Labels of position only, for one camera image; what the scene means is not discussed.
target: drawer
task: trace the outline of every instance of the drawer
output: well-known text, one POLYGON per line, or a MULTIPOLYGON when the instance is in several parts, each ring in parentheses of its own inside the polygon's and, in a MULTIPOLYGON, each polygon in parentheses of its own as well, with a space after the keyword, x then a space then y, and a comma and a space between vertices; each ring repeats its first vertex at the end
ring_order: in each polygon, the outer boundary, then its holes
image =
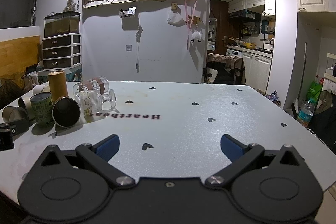
POLYGON ((73 46, 73 54, 77 54, 81 52, 81 45, 73 46))
POLYGON ((61 58, 43 61, 45 69, 69 68, 71 67, 71 58, 61 58))
POLYGON ((73 35, 73 43, 79 43, 81 40, 81 36, 80 35, 73 35))
POLYGON ((80 62, 81 62, 81 56, 80 55, 73 57, 73 64, 74 65, 76 65, 76 64, 78 64, 80 62))
POLYGON ((53 48, 43 51, 43 59, 71 56, 71 47, 53 48))
POLYGON ((71 35, 43 40, 43 49, 67 46, 71 44, 71 35))

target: green bag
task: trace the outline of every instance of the green bag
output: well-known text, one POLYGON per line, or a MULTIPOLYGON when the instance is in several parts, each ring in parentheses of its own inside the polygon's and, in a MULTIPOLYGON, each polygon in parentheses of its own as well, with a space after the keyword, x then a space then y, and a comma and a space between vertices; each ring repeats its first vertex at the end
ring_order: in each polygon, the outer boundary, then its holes
POLYGON ((311 83, 310 88, 306 94, 306 99, 309 100, 310 98, 313 98, 315 102, 317 102, 321 94, 322 87, 323 86, 318 83, 311 83))

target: tin can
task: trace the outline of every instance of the tin can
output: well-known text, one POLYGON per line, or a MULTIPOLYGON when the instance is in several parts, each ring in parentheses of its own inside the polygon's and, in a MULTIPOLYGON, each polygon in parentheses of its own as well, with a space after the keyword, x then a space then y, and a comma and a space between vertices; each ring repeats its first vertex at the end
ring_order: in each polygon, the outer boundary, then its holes
POLYGON ((42 127, 48 127, 54 124, 52 110, 53 102, 50 92, 42 92, 30 98, 36 123, 42 127))

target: white table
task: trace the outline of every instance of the white table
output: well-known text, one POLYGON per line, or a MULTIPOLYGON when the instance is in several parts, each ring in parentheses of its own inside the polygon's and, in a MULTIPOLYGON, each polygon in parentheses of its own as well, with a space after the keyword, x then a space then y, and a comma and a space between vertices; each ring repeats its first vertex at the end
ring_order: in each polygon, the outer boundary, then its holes
MULTIPOLYGON (((73 84, 68 83, 71 96, 73 84)), ((110 82, 110 87, 117 96, 117 118, 94 116, 89 122, 81 120, 73 128, 58 131, 57 136, 55 126, 46 131, 35 124, 15 140, 13 150, 0 152, 0 191, 17 203, 22 177, 47 145, 71 150, 111 134, 120 137, 120 150, 109 163, 136 180, 140 176, 200 176, 204 181, 231 163, 220 145, 221 136, 228 133, 242 143, 259 143, 265 149, 292 144, 323 190, 336 181, 336 155, 248 86, 110 82), (160 115, 160 119, 152 119, 152 115, 160 115), (143 151, 144 143, 154 148, 143 151)))

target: metal cup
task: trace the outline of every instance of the metal cup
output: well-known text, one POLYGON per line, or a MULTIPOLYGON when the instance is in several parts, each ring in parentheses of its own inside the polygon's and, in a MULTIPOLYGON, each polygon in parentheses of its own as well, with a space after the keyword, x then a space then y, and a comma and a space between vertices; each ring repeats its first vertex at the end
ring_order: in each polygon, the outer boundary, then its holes
POLYGON ((78 103, 69 97, 59 98, 52 109, 52 118, 60 127, 68 128, 74 126, 81 115, 78 103))
POLYGON ((54 124, 51 111, 53 103, 50 92, 42 92, 30 98, 31 107, 34 111, 36 123, 42 127, 48 127, 54 124))
POLYGON ((4 122, 11 122, 17 119, 28 120, 28 114, 25 109, 16 106, 7 106, 2 111, 2 119, 4 122))
POLYGON ((32 108, 32 104, 30 102, 30 97, 20 97, 19 98, 19 107, 26 110, 28 114, 29 121, 32 121, 35 119, 35 114, 32 108))

